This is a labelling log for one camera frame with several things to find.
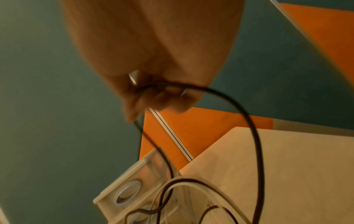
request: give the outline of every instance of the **white tabletop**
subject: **white tabletop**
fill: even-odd
[[[353,137],[258,132],[266,179],[261,223],[354,223]],[[217,185],[252,220],[257,169],[248,128],[229,131],[181,173]]]

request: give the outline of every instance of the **hand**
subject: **hand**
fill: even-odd
[[[133,121],[146,108],[183,112],[202,93],[175,88],[137,92],[170,81],[209,86],[227,59],[240,23],[242,0],[63,0],[72,39],[88,64],[123,100]]]

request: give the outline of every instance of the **orange panel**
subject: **orange panel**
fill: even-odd
[[[354,82],[354,12],[286,3],[281,6]]]
[[[178,170],[188,164],[186,157],[150,111],[145,112],[144,131],[165,151]],[[144,157],[153,148],[154,146],[143,137],[141,141],[140,158]]]
[[[183,114],[172,110],[164,110],[160,113],[194,157],[206,150],[232,128],[248,126],[240,114],[219,110],[192,107]],[[251,118],[257,128],[273,129],[273,119],[257,116],[251,116]],[[188,163],[170,136],[150,112],[145,113],[144,130],[152,135],[151,137],[157,144],[162,146],[178,168],[182,168]],[[144,156],[152,148],[146,140],[143,140],[140,156]]]

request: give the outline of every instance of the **circular hole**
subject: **circular hole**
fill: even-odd
[[[141,189],[141,183],[137,180],[124,185],[115,195],[114,202],[120,206],[135,197]]]
[[[151,205],[147,204],[147,205],[141,207],[141,209],[151,210]],[[151,215],[150,220],[152,220],[155,215],[156,214]],[[130,224],[146,224],[148,222],[148,219],[149,219],[149,215],[137,213],[133,216],[133,218],[131,219],[131,221],[129,223]]]

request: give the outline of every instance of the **black cord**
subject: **black cord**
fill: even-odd
[[[138,92],[140,91],[144,91],[149,87],[179,87],[181,89],[191,89],[191,90],[198,90],[201,92],[206,92],[206,93],[210,93],[212,95],[218,96],[224,100],[226,100],[227,102],[229,102],[231,105],[234,106],[234,108],[243,116],[243,118],[246,120],[253,139],[254,139],[254,144],[255,144],[255,148],[256,148],[256,159],[257,159],[257,171],[258,171],[258,195],[257,195],[257,203],[256,203],[256,208],[254,210],[254,214],[253,214],[253,220],[252,220],[252,224],[258,224],[261,214],[262,214],[262,209],[263,209],[263,204],[264,204],[264,186],[265,186],[265,177],[264,177],[264,164],[263,164],[263,154],[262,154],[262,145],[261,145],[261,141],[257,132],[257,129],[252,121],[252,119],[250,118],[250,116],[248,115],[247,111],[238,103],[236,102],[234,99],[232,99],[231,97],[216,91],[214,89],[209,89],[206,87],[200,87],[200,86],[194,86],[194,85],[190,85],[190,84],[183,84],[183,83],[173,83],[173,82],[152,82],[152,83],[147,83],[143,86],[138,87]],[[161,154],[162,158],[165,160],[165,162],[168,164],[169,166],[169,170],[171,173],[171,178],[173,178],[173,171],[172,171],[172,167],[167,159],[167,157],[165,156],[165,154],[162,152],[162,150],[154,143],[154,141],[143,131],[143,128],[139,126],[139,124],[137,122],[134,122],[135,126],[139,129],[139,131],[142,133],[142,135],[144,137],[147,138],[147,140],[158,150],[158,152]],[[156,214],[157,213],[157,222],[156,224],[160,223],[160,217],[161,217],[161,211],[162,209],[166,206],[168,200],[171,198],[171,194],[172,191],[170,191],[166,197],[166,199],[163,201],[163,195],[161,195],[160,197],[160,202],[159,202],[159,206],[156,209],[153,210],[144,210],[144,209],[136,209],[134,211],[130,211],[126,216],[125,216],[125,223],[127,221],[127,218],[129,215],[135,214],[135,213],[143,213],[143,214],[148,214],[148,215],[152,215],[152,214]]]
[[[213,209],[223,209],[223,210],[224,210],[225,212],[227,212],[227,214],[232,218],[232,220],[233,220],[233,222],[234,222],[235,224],[239,224],[239,222],[237,222],[235,216],[233,216],[233,214],[232,214],[227,208],[225,208],[225,207],[219,207],[218,205],[213,205],[213,206],[210,206],[209,208],[207,208],[207,209],[203,212],[202,216],[200,217],[198,224],[202,224],[205,215],[206,215],[209,211],[211,211],[211,210],[213,210]]]

